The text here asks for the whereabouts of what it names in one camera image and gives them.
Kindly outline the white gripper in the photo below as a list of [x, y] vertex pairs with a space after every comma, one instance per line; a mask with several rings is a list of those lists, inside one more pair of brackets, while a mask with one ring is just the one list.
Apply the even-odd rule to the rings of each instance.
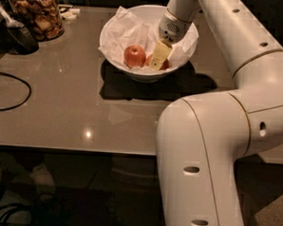
[[173, 49], [168, 44], [174, 45], [185, 36], [192, 24], [190, 15], [188, 11], [165, 10], [159, 23], [161, 41], [157, 42], [149, 64], [152, 69], [160, 70]]

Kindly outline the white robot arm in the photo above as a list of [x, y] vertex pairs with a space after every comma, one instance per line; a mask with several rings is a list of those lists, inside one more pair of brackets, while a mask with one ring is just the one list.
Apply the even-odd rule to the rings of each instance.
[[234, 162], [283, 143], [283, 47], [240, 0], [170, 0], [160, 35], [177, 42], [202, 11], [236, 87], [183, 97], [157, 126], [166, 226], [244, 226]]

